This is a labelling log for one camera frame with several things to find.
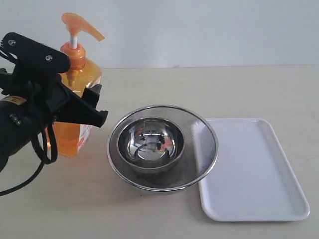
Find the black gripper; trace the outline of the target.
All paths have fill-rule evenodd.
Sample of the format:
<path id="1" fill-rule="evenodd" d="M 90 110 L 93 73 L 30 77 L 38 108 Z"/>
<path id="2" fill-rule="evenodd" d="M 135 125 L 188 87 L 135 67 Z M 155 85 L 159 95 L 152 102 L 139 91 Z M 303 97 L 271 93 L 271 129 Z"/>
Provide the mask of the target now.
<path id="1" fill-rule="evenodd" d="M 40 110 L 46 110 L 46 103 L 51 100 L 54 90 L 62 93 L 61 73 L 69 67 L 15 67 L 12 73 L 0 69 L 0 88 L 6 95 L 0 101 L 1 122 L 17 122 L 18 115 L 28 110 L 28 104 L 34 101 Z M 98 111 L 96 106 L 100 98 L 101 84 L 86 87 L 82 96 L 65 87 L 67 102 L 56 114 L 57 122 L 86 124 L 101 128 L 108 111 Z"/>

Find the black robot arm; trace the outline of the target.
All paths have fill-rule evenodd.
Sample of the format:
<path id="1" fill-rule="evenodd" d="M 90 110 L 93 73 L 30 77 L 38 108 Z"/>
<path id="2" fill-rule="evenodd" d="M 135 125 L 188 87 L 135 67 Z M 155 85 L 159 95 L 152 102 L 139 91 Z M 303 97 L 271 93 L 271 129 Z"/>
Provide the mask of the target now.
<path id="1" fill-rule="evenodd" d="M 96 110 L 102 86 L 85 88 L 78 96 L 57 72 L 15 67 L 1 72 L 0 167 L 29 142 L 42 164 L 57 159 L 55 122 L 101 127 L 108 112 Z"/>

